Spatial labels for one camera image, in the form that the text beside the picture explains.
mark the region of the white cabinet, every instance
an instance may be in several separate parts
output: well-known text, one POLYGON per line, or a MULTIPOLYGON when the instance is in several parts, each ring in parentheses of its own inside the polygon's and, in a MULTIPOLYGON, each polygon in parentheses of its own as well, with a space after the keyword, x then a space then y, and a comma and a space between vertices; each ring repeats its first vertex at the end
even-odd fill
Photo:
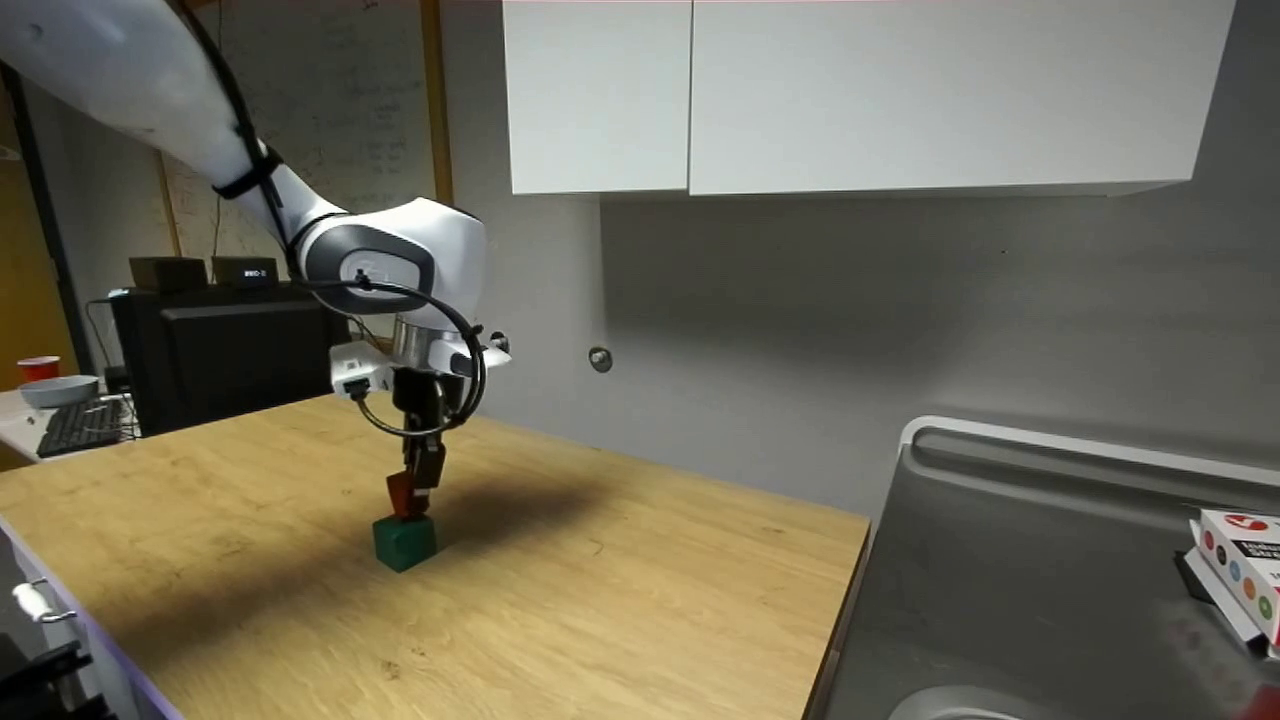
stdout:
POLYGON ((513 191, 688 187, 691 0, 503 0, 513 191))
POLYGON ((1236 8, 688 3, 509 0, 516 191, 748 198, 1187 179, 1236 8))

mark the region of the cardboard box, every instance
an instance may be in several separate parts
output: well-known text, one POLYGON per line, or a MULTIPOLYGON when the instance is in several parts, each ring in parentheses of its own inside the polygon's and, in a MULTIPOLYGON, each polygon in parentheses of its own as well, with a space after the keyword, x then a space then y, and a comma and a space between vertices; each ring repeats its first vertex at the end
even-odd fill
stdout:
POLYGON ((1270 643, 1280 650, 1280 518, 1204 509, 1195 548, 1270 643))

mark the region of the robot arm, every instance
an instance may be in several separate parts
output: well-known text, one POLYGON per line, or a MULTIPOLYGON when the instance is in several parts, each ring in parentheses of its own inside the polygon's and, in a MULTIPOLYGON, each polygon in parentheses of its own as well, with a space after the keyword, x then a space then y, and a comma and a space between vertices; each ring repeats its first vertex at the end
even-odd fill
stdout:
POLYGON ((330 206, 258 142, 221 58, 189 25, 166 0, 0 0, 0 61, 271 225, 320 304, 395 314, 395 363, 464 377, 471 354, 439 304, 478 316, 483 229, 431 201, 365 215, 330 206))

